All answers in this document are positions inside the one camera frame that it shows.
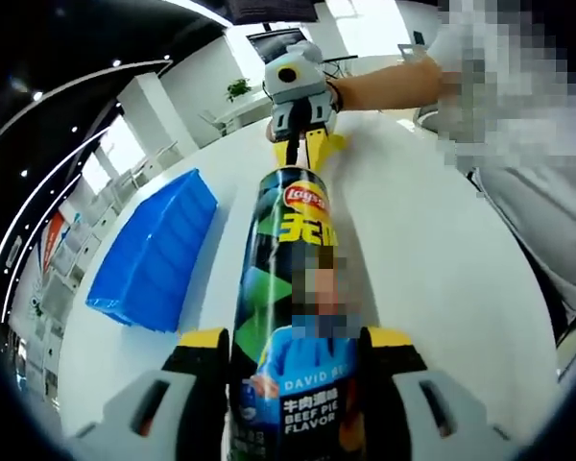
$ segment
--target potted plant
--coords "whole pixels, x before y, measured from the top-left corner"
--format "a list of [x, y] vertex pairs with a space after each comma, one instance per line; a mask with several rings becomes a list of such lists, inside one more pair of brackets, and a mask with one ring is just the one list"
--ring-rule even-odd
[[252, 91], [252, 87], [248, 84], [248, 80], [249, 79], [237, 79], [231, 83], [227, 88], [227, 99], [233, 103], [239, 96], [243, 96]]

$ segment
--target white table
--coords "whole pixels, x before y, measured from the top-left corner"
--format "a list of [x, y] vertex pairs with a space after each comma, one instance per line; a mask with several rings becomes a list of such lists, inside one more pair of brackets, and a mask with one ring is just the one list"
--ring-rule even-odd
[[218, 117], [216, 122], [226, 123], [231, 128], [228, 132], [232, 133], [244, 126], [244, 117], [263, 106], [271, 107], [271, 100], [264, 91], [244, 94], [232, 103], [230, 109]]
[[[176, 335], [125, 328], [84, 304], [107, 249], [136, 205], [192, 167], [220, 209], [185, 300], [181, 330], [232, 331], [259, 180], [274, 167], [266, 121], [223, 138], [137, 191], [90, 263], [64, 333], [60, 413], [66, 434], [98, 420], [107, 399], [157, 369]], [[525, 440], [558, 392], [546, 305], [514, 238], [471, 184], [435, 151], [378, 112], [342, 114], [350, 147], [323, 173], [367, 322], [409, 332], [425, 361], [448, 372]]]

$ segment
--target lay's chip can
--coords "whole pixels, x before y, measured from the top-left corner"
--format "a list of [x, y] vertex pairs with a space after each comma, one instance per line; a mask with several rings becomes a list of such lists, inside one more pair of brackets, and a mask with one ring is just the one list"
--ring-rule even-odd
[[284, 167], [259, 188], [230, 363], [231, 459], [363, 454], [356, 340], [336, 334], [335, 229], [324, 183]]

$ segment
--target gray shirt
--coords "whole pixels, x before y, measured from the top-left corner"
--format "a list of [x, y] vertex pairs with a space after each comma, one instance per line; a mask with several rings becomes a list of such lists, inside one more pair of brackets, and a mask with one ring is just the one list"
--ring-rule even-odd
[[461, 72], [460, 96], [440, 102], [440, 135], [448, 139], [449, 154], [477, 167], [474, 179], [484, 196], [557, 287], [571, 321], [576, 88], [554, 51], [518, 29], [517, 14], [491, 24], [490, 12], [485, 23], [467, 0], [451, 3], [461, 10], [454, 5], [427, 52], [444, 71]]

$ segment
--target lay's logo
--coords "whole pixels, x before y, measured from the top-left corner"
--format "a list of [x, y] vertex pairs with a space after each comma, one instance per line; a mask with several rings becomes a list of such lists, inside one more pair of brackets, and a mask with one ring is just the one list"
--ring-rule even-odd
[[284, 204], [318, 221], [328, 219], [328, 205], [322, 189], [313, 182], [297, 181], [284, 190]]

